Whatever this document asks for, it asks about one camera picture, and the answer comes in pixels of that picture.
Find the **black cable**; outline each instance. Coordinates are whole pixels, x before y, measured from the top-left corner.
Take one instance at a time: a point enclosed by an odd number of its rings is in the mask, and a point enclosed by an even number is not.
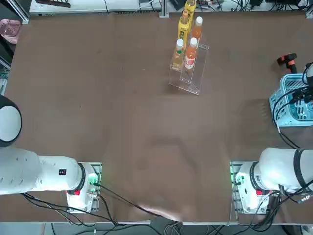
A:
[[[223,235],[223,234],[220,233],[220,230],[222,230],[222,228],[223,228],[224,226],[225,226],[225,225],[222,225],[220,228],[217,228],[217,229],[216,229],[216,228],[212,225],[212,228],[216,231],[215,235],[217,235],[217,234]]]
[[[153,6],[152,6],[152,2],[150,3],[150,5],[151,5],[152,10],[155,12],[155,9],[154,9]]]
[[[198,4],[199,4],[199,7],[200,7],[200,9],[201,9],[201,12],[203,12],[201,3],[200,3],[199,1],[198,1]]]
[[[292,11],[294,11],[294,9],[290,6],[290,4],[288,4],[288,7],[289,7]]]
[[[275,118],[275,110],[276,110],[277,104],[278,104],[285,96],[287,96],[287,95],[289,95],[289,94],[291,94],[291,93],[293,93],[293,92],[301,91],[301,90],[306,89],[306,88],[308,88],[308,86],[306,86],[306,87],[301,87],[301,88],[297,88],[297,89],[293,89],[293,90],[291,90],[291,91],[289,91],[289,92],[283,94],[281,97],[279,97],[279,99],[278,99],[278,100],[275,102],[275,104],[274,104],[273,112],[272,112],[272,120],[273,120],[275,126],[277,126],[277,123],[276,123],[276,121],[277,121],[277,116],[276,116],[276,118]],[[288,146],[290,146],[291,148],[294,148],[294,149],[295,149],[295,148],[300,148],[297,144],[295,144],[293,141],[291,141],[284,133],[282,133],[282,131],[280,131],[280,137],[281,137],[282,140],[283,140]]]
[[[280,107],[280,109],[277,111],[277,113],[276,113],[276,118],[274,119],[275,120],[275,125],[277,126],[277,121],[278,121],[278,115],[279,115],[279,113],[280,113],[280,111],[281,110],[283,110],[287,105],[289,105],[290,104],[290,102],[289,103],[287,103],[287,104],[284,104],[282,107]],[[297,149],[297,148],[300,148],[297,144],[295,144],[293,141],[291,141],[284,133],[282,133],[282,131],[280,131],[280,133],[279,133],[279,136],[280,136],[280,138],[289,146],[289,147],[291,147],[291,148],[293,148],[293,149]]]
[[[180,227],[180,228],[178,227],[178,224],[176,224],[174,227],[177,228],[178,234],[181,235],[180,230],[181,230],[181,228],[183,227],[182,223],[181,223],[181,227]]]
[[[249,1],[245,0],[245,11],[246,11],[246,7],[248,6]]]
[[[233,1],[234,3],[236,3],[236,4],[237,4],[236,9],[238,8],[238,6],[240,6],[239,1],[234,1],[234,0],[231,0],[231,1]]]
[[[114,219],[112,218],[111,213],[110,213],[110,211],[109,211],[109,206],[108,206],[106,200],[104,199],[104,197],[103,197],[101,194],[99,194],[99,197],[100,197],[101,200],[103,201],[104,206],[106,207],[108,216],[109,216],[110,220],[112,221],[113,225],[114,225],[114,226],[124,226],[125,224],[118,224],[116,221],[114,221]]]
[[[270,193],[270,194],[268,195],[268,197],[271,196],[271,195],[273,195],[273,194],[276,194],[276,193],[277,193],[277,192],[272,192],[272,193]],[[249,230],[251,227],[254,227],[254,226],[258,225],[258,224],[253,225],[253,220],[254,220],[256,214],[258,213],[258,211],[259,211],[261,205],[263,204],[263,202],[264,202],[264,199],[263,199],[263,201],[261,201],[261,203],[260,203],[260,205],[258,206],[257,210],[255,211],[255,213],[254,213],[254,215],[253,215],[253,217],[252,217],[252,219],[251,219],[251,222],[250,222],[250,224],[247,226],[247,228],[244,229],[244,230],[241,230],[241,231],[239,231],[239,232],[236,232],[236,233],[234,233],[233,235],[241,234],[241,233],[243,233],[243,232]]]
[[[31,200],[34,200],[34,201],[37,201],[37,202],[41,202],[41,203],[44,203],[44,204],[48,204],[49,206],[53,206],[53,207],[60,207],[60,208],[66,208],[66,209],[72,209],[72,210],[75,210],[75,211],[79,211],[79,212],[83,212],[83,213],[86,213],[86,214],[90,214],[90,215],[93,215],[95,217],[99,217],[99,218],[103,218],[103,219],[106,219],[108,221],[111,222],[111,220],[109,218],[106,218],[104,216],[101,216],[101,215],[97,215],[97,214],[93,214],[91,212],[87,212],[87,211],[84,211],[84,210],[81,210],[81,209],[78,209],[78,208],[74,208],[74,207],[69,207],[69,206],[61,206],[61,205],[57,205],[57,204],[54,204],[54,203],[50,203],[50,202],[46,202],[46,201],[43,201],[43,200],[39,200],[37,198],[32,198],[32,197],[28,197],[29,199]]]
[[[55,231],[54,231],[54,227],[53,227],[53,224],[51,223],[51,229],[52,229],[52,233],[53,235],[56,235]]]
[[[273,223],[273,220],[274,220],[274,217],[276,216],[277,212],[278,212],[278,209],[279,209],[279,203],[281,202],[282,198],[281,198],[281,193],[279,193],[276,198],[272,201],[271,205],[270,205],[270,210],[269,212],[266,214],[265,218],[260,221],[259,223],[253,225],[254,228],[256,229],[259,229],[261,227],[263,227],[264,225],[268,224],[269,223],[269,226],[264,229],[264,230],[258,230],[259,232],[264,232],[266,230],[268,230],[272,223]]]
[[[209,4],[207,5],[207,7],[211,8],[214,12],[216,12],[216,10],[212,6],[210,6]]]
[[[103,235],[108,234],[109,232],[113,231],[116,228],[116,226],[114,226],[113,228],[111,228],[110,230],[108,230],[107,232],[105,232]]]
[[[104,3],[105,3],[105,5],[106,5],[107,13],[109,13],[106,0],[104,0]]]
[[[37,207],[47,208],[47,209],[54,210],[54,211],[58,211],[58,212],[61,211],[61,212],[64,212],[64,213],[67,213],[67,214],[72,215],[73,217],[75,217],[75,218],[78,220],[79,224],[73,222],[73,221],[72,221],[70,218],[68,218],[66,215],[62,214],[62,215],[63,215],[69,222],[71,222],[73,225],[77,225],[77,226],[84,225],[85,227],[93,227],[93,226],[94,226],[94,225],[87,225],[87,224],[85,224],[85,223],[82,222],[77,216],[75,216],[75,215],[73,215],[73,214],[71,214],[71,213],[69,213],[69,212],[67,212],[67,211],[65,211],[65,210],[63,210],[63,209],[57,209],[57,208],[54,208],[54,207],[46,207],[46,206],[43,206],[43,205],[39,205],[39,204],[37,204],[37,203],[32,202],[32,201],[31,201],[29,198],[27,198],[27,197],[25,197],[25,199],[26,199],[27,201],[29,201],[30,203],[32,203],[33,205],[37,206]]]
[[[256,232],[263,233],[263,232],[269,230],[270,227],[272,226],[272,224],[273,224],[273,220],[270,221],[270,224],[268,225],[268,227],[266,229],[263,229],[263,230],[258,230],[258,229],[255,229],[255,228],[251,228],[251,229],[253,229]]]
[[[156,234],[158,234],[158,235],[163,235],[163,234],[161,234],[159,231],[157,231],[154,227],[152,227],[151,225],[148,225],[148,224],[133,224],[133,225],[130,225],[130,226],[127,226],[127,227],[122,227],[122,228],[117,228],[117,229],[115,229],[116,227],[114,226],[114,227],[111,228],[111,229],[96,230],[96,231],[97,231],[97,232],[105,232],[104,234],[107,234],[107,233],[109,233],[109,232],[120,231],[120,230],[128,229],[128,228],[131,228],[131,227],[138,227],[138,226],[149,227],[149,228],[152,229]],[[91,233],[91,232],[94,232],[94,230],[82,231],[82,232],[76,233],[75,235],[81,235],[81,234]]]
[[[220,1],[219,1],[219,0],[216,0],[216,1],[217,1],[217,3],[218,3],[219,6],[220,6],[221,11],[223,12],[223,9],[222,9],[222,6],[221,6],[221,4],[220,4]]]
[[[305,84],[305,85],[308,85],[308,83],[304,82],[304,75],[306,74],[306,72],[308,71],[309,67],[305,67],[304,71],[303,71],[303,74],[302,74],[302,82]]]
[[[285,225],[282,225],[282,229],[284,230],[285,234],[292,235],[285,227]]]
[[[271,11],[276,5],[277,5],[277,4],[275,3],[274,6],[273,6],[269,11]]]
[[[146,212],[146,213],[148,213],[148,214],[151,214],[151,215],[154,215],[154,216],[158,216],[158,217],[161,216],[161,215],[159,215],[159,214],[155,214],[155,213],[153,213],[153,212],[147,211],[146,209],[142,208],[141,206],[139,206],[139,205],[137,205],[137,204],[135,204],[135,203],[130,202],[130,201],[127,200],[126,198],[124,198],[124,197],[118,195],[117,193],[113,192],[111,189],[109,189],[109,188],[107,188],[107,187],[105,187],[105,186],[103,186],[103,185],[101,185],[101,184],[94,183],[93,185],[98,186],[98,187],[101,187],[101,188],[105,189],[106,191],[109,191],[110,193],[114,194],[114,195],[117,196],[118,198],[122,199],[123,201],[127,202],[128,204],[132,205],[133,207],[136,207],[136,208],[140,209],[140,210],[143,211],[143,212]]]
[[[313,180],[309,181],[308,183],[306,183],[303,187],[301,187],[300,189],[298,189],[296,192],[291,193],[290,195],[288,195],[284,200],[282,200],[276,207],[275,210],[277,210],[283,203],[285,203],[286,201],[288,201],[291,197],[298,195],[300,192],[302,192],[304,189],[306,189],[308,186],[310,186],[313,183]]]
[[[276,113],[276,118],[275,118],[276,122],[278,121],[278,114],[279,114],[280,111],[282,111],[287,105],[290,105],[290,102],[284,104],[284,105],[283,105],[282,107],[280,107],[279,110],[277,111],[277,113]]]

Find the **bottle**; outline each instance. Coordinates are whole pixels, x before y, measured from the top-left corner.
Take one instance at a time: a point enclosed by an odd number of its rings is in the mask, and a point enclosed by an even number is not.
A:
[[[182,62],[184,60],[183,47],[184,41],[182,39],[177,39],[171,69],[181,71]]]
[[[196,18],[195,26],[193,27],[192,32],[191,32],[191,37],[197,39],[197,48],[199,46],[201,34],[202,34],[202,17],[198,16]]]
[[[192,20],[194,18],[194,13],[196,9],[197,3],[196,0],[187,0],[185,3],[185,10],[188,11],[188,18],[189,18],[189,28],[188,28],[188,33],[190,33],[191,25],[192,25]]]
[[[184,41],[184,48],[187,44],[187,36],[188,36],[188,28],[189,28],[189,19],[188,19],[188,11],[182,12],[182,17],[179,19],[178,24],[178,39],[182,39]]]
[[[195,60],[197,57],[197,39],[191,38],[189,47],[186,50],[185,54],[185,67],[190,70],[194,67]]]

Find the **floor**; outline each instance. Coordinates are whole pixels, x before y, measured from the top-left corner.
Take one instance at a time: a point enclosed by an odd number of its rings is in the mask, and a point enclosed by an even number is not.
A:
[[[167,219],[158,218],[151,222],[151,226],[155,228],[161,234],[164,233],[166,225],[172,224],[173,222]],[[83,235],[93,235],[93,228],[86,228],[83,226],[75,226],[66,223],[55,223],[53,224],[55,235],[78,235],[80,232],[89,231],[81,233]],[[96,224],[97,235],[103,235],[104,230],[109,230],[112,228],[111,224]],[[220,233],[222,235],[233,235],[238,231],[244,230],[246,227],[243,226],[225,226],[222,228]],[[295,228],[297,231],[295,233],[290,233],[290,235],[300,235],[298,228]],[[181,235],[205,235],[210,234],[213,231],[212,226],[208,227],[206,225],[185,225],[181,229]],[[123,229],[121,231],[111,232],[114,235],[157,235],[151,228],[147,226],[134,226],[132,228]],[[0,234],[1,235],[54,235],[51,229],[51,224],[47,223],[0,223]],[[171,228],[168,229],[166,235],[175,235],[175,230]],[[242,233],[243,235],[256,235],[259,234],[251,229]],[[269,230],[263,233],[263,235],[285,235],[282,227],[279,225],[273,225]]]

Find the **electrical wire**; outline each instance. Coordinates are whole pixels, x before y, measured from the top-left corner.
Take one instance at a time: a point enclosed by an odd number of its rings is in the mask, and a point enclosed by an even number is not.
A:
[[[109,10],[108,10],[108,7],[107,7],[107,2],[106,2],[106,0],[104,0],[104,3],[105,3],[105,5],[106,5],[106,10],[107,10],[107,13],[109,13]]]
[[[201,3],[200,3],[199,1],[198,1],[198,4],[199,4],[199,7],[200,7],[200,9],[201,9],[201,12],[203,12]]]
[[[275,118],[275,110],[276,110],[276,107],[277,107],[277,104],[287,95],[293,93],[293,92],[297,92],[297,91],[301,91],[303,89],[306,89],[308,88],[308,86],[305,86],[305,87],[301,87],[301,88],[297,88],[297,89],[293,89],[285,94],[283,94],[281,97],[279,97],[279,99],[275,102],[274,104],[274,107],[273,107],[273,112],[272,112],[272,120],[275,124],[275,126],[277,126],[277,118],[278,116],[276,115],[276,118]],[[279,130],[279,136],[281,137],[281,139],[291,148],[293,149],[297,149],[297,148],[300,148],[297,144],[295,144],[293,141],[291,141],[281,130]]]
[[[122,228],[116,228],[116,226],[114,226],[113,228],[111,229],[104,229],[104,230],[96,230],[96,232],[105,232],[103,235],[106,235],[108,234],[109,232],[115,232],[115,231],[120,231],[120,230],[124,230],[124,229],[128,229],[128,228],[132,228],[132,227],[138,227],[138,226],[141,226],[141,227],[149,227],[150,229],[152,229],[156,234],[158,235],[162,235],[159,231],[157,231],[154,227],[152,227],[151,225],[148,225],[148,224],[133,224],[133,225],[130,225],[130,226],[127,226],[127,227],[122,227]],[[82,231],[82,232],[79,232],[79,233],[76,233],[75,235],[81,235],[81,234],[86,234],[86,233],[91,233],[91,232],[94,232],[94,230],[87,230],[87,231]]]
[[[155,9],[154,9],[153,6],[152,6],[152,2],[150,3],[150,5],[151,5],[152,10],[155,12]]]
[[[217,3],[219,4],[220,10],[223,12],[223,9],[222,9],[222,6],[221,6],[221,4],[220,4],[220,1],[219,1],[219,0],[216,0],[216,1],[217,1]]]
[[[77,225],[77,226],[84,225],[85,227],[93,227],[93,226],[94,226],[94,225],[87,225],[87,224],[85,224],[85,223],[82,222],[77,216],[75,216],[75,215],[73,215],[73,214],[71,214],[71,213],[69,213],[69,212],[67,212],[67,211],[65,211],[65,210],[56,209],[56,208],[50,206],[49,204],[46,204],[48,207],[39,205],[39,204],[37,204],[37,203],[32,202],[28,197],[25,197],[25,199],[26,199],[27,201],[29,201],[30,203],[32,203],[33,205],[37,206],[37,207],[47,208],[47,209],[51,209],[51,210],[56,211],[56,212],[59,213],[61,216],[63,216],[70,224]],[[75,217],[75,218],[78,220],[79,224],[73,222],[71,219],[69,219],[66,215],[62,214],[61,212],[64,212],[64,213],[66,213],[66,214],[72,215],[73,217]]]
[[[224,227],[224,225],[222,225],[222,226],[220,227],[220,229],[219,229],[219,228],[216,229],[216,228],[212,225],[212,228],[216,231],[215,235],[217,235],[217,234],[223,235],[223,234],[220,233],[220,230],[222,230],[223,227]]]
[[[306,73],[307,73],[309,67],[310,67],[312,64],[313,64],[313,62],[306,64],[305,69],[304,69],[304,71],[303,71],[303,74],[302,74],[302,82],[303,82],[305,85],[308,85],[308,83],[304,81],[304,75],[306,75]]]
[[[159,215],[159,214],[155,214],[155,213],[153,213],[153,212],[147,211],[146,209],[142,208],[141,206],[139,206],[139,205],[137,205],[137,204],[135,204],[135,203],[130,202],[130,201],[127,200],[126,198],[124,198],[124,197],[118,195],[117,193],[113,192],[111,189],[109,189],[109,188],[107,188],[107,187],[105,187],[105,186],[103,186],[103,185],[101,185],[101,184],[94,183],[93,185],[98,186],[98,187],[101,187],[101,188],[105,189],[106,191],[109,191],[110,193],[112,193],[112,194],[114,194],[115,196],[117,196],[119,199],[122,199],[123,201],[127,202],[128,204],[132,205],[133,207],[136,207],[136,208],[140,209],[140,210],[143,211],[143,212],[146,212],[146,213],[148,213],[148,214],[151,214],[151,215],[154,215],[154,216],[157,216],[157,217],[161,217],[161,215]]]
[[[209,232],[209,233],[206,233],[205,235],[210,235],[211,233],[213,233],[215,230],[213,229],[211,232]]]
[[[276,5],[277,5],[277,3],[275,3],[274,6],[273,6],[269,11],[272,11],[272,9],[273,9]]]
[[[286,201],[288,201],[289,199],[291,199],[293,196],[299,195],[300,192],[302,192],[304,189],[306,189],[308,186],[310,186],[313,183],[313,180],[309,181],[308,183],[306,183],[303,187],[301,187],[300,189],[298,189],[296,192],[289,194],[284,200],[280,201],[278,203],[278,205],[274,208],[274,210],[271,212],[270,217],[275,217],[275,215],[278,212],[278,209],[280,208],[280,206],[285,203]]]
[[[53,235],[56,235],[55,231],[54,231],[54,227],[53,227],[53,224],[51,223],[51,229],[52,229],[52,233]]]
[[[40,199],[37,199],[37,198],[32,198],[32,197],[28,197],[27,195],[25,195],[24,193],[21,193],[25,198],[28,198],[28,199],[31,199],[33,201],[37,201],[37,202],[40,202],[40,203],[44,203],[44,204],[48,204],[49,206],[52,206],[52,207],[60,207],[60,208],[66,208],[66,209],[72,209],[72,210],[75,210],[75,211],[79,211],[79,212],[83,212],[83,213],[86,213],[86,214],[90,214],[90,215],[93,215],[95,217],[99,217],[99,218],[103,218],[103,219],[106,219],[110,222],[113,222],[111,221],[109,218],[106,218],[104,216],[101,216],[101,215],[98,215],[98,214],[93,214],[91,212],[87,212],[87,211],[84,211],[84,210],[81,210],[81,209],[78,209],[78,208],[74,208],[74,207],[69,207],[69,206],[61,206],[61,205],[57,205],[57,204],[54,204],[54,203],[50,203],[50,202],[46,202],[46,201],[43,201],[43,200],[40,200]]]
[[[239,232],[236,232],[236,233],[234,233],[233,235],[241,234],[241,233],[243,233],[243,232],[249,230],[251,227],[255,227],[255,226],[257,227],[257,226],[258,226],[258,224],[253,225],[253,220],[254,220],[256,214],[258,213],[258,211],[259,211],[261,205],[263,204],[263,202],[264,202],[268,197],[270,197],[270,196],[273,195],[273,194],[277,194],[277,192],[272,192],[272,193],[270,193],[269,195],[267,195],[267,197],[265,197],[265,198],[260,202],[260,204],[259,204],[257,210],[255,211],[255,213],[254,213],[254,215],[253,215],[253,217],[252,217],[252,219],[251,219],[251,222],[250,222],[250,224],[247,226],[247,228],[244,229],[244,230],[241,230],[241,231],[239,231]]]
[[[112,216],[111,216],[111,213],[110,213],[110,210],[109,210],[109,206],[108,206],[106,200],[104,199],[104,197],[103,197],[101,194],[99,194],[99,197],[100,197],[101,200],[103,201],[104,206],[106,207],[108,216],[109,216],[110,220],[112,221],[113,225],[114,225],[114,226],[124,226],[125,224],[119,224],[119,223],[117,223],[116,221],[113,220],[113,218],[112,218]]]
[[[163,232],[163,235],[167,235],[167,231],[170,229],[170,228],[173,228],[174,226],[176,226],[177,224],[179,224],[179,222],[174,222],[172,224],[168,224],[165,226],[164,228],[164,232]]]
[[[239,1],[235,1],[235,0],[231,0],[231,1],[237,4],[236,9],[240,6]]]
[[[214,7],[210,6],[209,4],[207,5],[208,8],[211,8],[214,12],[216,12],[216,10],[214,9]]]

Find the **table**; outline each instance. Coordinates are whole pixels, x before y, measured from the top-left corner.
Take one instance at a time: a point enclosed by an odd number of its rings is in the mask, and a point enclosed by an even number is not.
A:
[[[229,162],[287,147],[268,105],[287,73],[276,58],[296,52],[301,71],[312,60],[312,23],[294,12],[203,13],[210,49],[196,96],[168,84],[179,17],[33,17],[22,28],[6,91],[23,117],[15,146],[102,162],[102,183],[173,219],[227,223]],[[312,128],[285,132],[313,147]],[[34,195],[66,203],[60,192]],[[118,221],[151,218],[103,195]],[[0,221],[63,221],[20,195],[1,196],[0,206]],[[288,202],[275,223],[313,223],[312,208]],[[241,215],[239,223],[250,219]]]

